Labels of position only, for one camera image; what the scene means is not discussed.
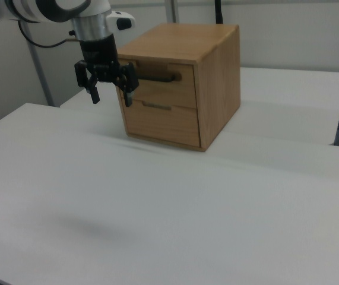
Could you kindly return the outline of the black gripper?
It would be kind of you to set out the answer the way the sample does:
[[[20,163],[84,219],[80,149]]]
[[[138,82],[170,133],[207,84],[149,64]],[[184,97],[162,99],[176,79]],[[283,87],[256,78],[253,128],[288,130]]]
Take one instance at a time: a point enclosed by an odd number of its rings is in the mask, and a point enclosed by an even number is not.
[[[130,107],[139,81],[132,62],[120,66],[114,34],[101,40],[80,41],[80,47],[83,60],[74,65],[78,86],[86,89],[93,104],[98,104],[97,82],[114,83],[123,93],[125,106]],[[97,70],[96,75],[92,65],[104,65],[107,69]]]

